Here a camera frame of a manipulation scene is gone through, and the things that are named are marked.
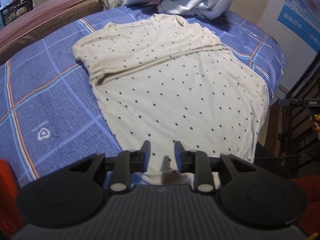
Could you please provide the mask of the cream polka dot shirt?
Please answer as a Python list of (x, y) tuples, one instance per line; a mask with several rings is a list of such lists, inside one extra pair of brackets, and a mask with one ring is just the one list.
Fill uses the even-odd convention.
[(174, 143), (210, 157), (231, 153), (253, 162), (265, 122), (265, 81), (220, 39), (180, 16), (154, 14), (108, 23), (80, 39), (73, 56), (87, 68), (101, 113), (120, 147), (151, 143), (149, 184), (188, 184)]

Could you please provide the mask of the red orange sleeve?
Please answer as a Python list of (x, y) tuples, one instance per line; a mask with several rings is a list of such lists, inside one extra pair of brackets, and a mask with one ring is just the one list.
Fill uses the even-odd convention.
[(18, 232), (24, 222), (17, 209), (18, 187), (9, 163), (1, 159), (1, 232), (10, 237)]

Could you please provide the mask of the blue plaid bed sheet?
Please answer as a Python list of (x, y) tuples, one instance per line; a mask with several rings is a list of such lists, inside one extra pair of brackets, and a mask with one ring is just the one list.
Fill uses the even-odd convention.
[(18, 186), (95, 152), (120, 152), (72, 46), (108, 22), (150, 17), (154, 7), (119, 7), (76, 20), (1, 65), (1, 158)]

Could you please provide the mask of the blue white poster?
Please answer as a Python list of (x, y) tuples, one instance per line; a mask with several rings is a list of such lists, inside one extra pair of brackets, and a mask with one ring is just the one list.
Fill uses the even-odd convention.
[(278, 21), (319, 52), (319, 0), (285, 0)]

